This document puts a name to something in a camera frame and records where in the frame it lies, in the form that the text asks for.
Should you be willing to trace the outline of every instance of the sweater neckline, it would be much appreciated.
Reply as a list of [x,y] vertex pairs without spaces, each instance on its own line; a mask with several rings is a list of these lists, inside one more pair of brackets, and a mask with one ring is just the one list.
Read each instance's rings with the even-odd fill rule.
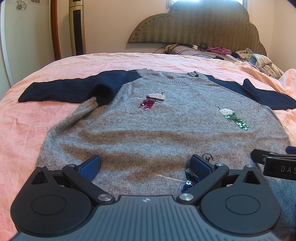
[[169,79],[163,76],[156,76],[153,75],[152,72],[162,72],[164,74],[167,75],[176,75],[176,73],[174,72],[166,72],[166,71],[155,71],[152,69],[138,69],[137,70],[139,75],[147,78],[149,80],[156,80],[156,81],[161,81],[161,82],[165,82],[168,84],[172,84],[172,85],[198,85],[198,84],[204,84],[209,82],[209,80],[206,78],[201,78],[201,77],[196,77],[196,75],[198,75],[199,73],[194,71],[194,72],[189,72],[189,73],[178,73],[179,77],[186,77],[186,79]]

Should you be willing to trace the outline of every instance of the upholstered headboard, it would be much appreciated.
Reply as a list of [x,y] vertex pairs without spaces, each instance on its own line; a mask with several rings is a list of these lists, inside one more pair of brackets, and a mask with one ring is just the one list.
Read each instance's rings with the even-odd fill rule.
[[178,1],[138,24],[128,43],[206,43],[266,55],[247,10],[233,0]]

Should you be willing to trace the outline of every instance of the sequin parrot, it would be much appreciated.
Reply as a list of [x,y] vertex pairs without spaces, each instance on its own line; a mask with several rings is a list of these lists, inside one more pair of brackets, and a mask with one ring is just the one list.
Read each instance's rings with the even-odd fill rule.
[[165,100],[164,93],[165,91],[157,91],[156,93],[148,94],[146,99],[140,104],[139,108],[144,107],[145,110],[148,110],[154,105],[155,102],[163,102]]
[[233,121],[235,124],[237,124],[241,129],[247,131],[248,126],[236,116],[234,111],[230,109],[223,108],[221,109],[220,106],[216,105],[216,107],[219,108],[219,112],[228,120],[228,121]]

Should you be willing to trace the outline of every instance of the bedspread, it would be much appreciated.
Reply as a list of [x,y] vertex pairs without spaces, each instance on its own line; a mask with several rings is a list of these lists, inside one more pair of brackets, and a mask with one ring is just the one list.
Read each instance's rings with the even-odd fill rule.
[[[32,82],[85,78],[107,70],[142,68],[181,73],[198,71],[239,84],[248,78],[256,88],[288,94],[296,99],[295,69],[275,80],[247,63],[150,53],[100,53],[53,62],[15,84],[0,101],[0,240],[8,240],[16,233],[10,218],[10,205],[34,170],[48,130],[79,105],[54,101],[18,103],[22,92]],[[296,109],[274,110],[274,113],[296,145]]]

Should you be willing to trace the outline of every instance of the white wall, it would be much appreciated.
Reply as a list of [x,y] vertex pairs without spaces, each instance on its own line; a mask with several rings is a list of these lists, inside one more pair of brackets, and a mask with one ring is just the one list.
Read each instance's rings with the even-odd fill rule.
[[[273,1],[249,0],[250,20],[259,31],[267,54],[273,30]],[[59,43],[62,58],[71,56],[67,0],[58,1]],[[145,18],[166,13],[166,0],[84,1],[87,53],[154,52],[162,44],[126,44],[134,28]]]
[[282,71],[296,69],[296,8],[274,0],[274,25],[269,57]]
[[248,0],[250,22],[259,32],[260,42],[269,56],[274,22],[274,1],[276,0]]

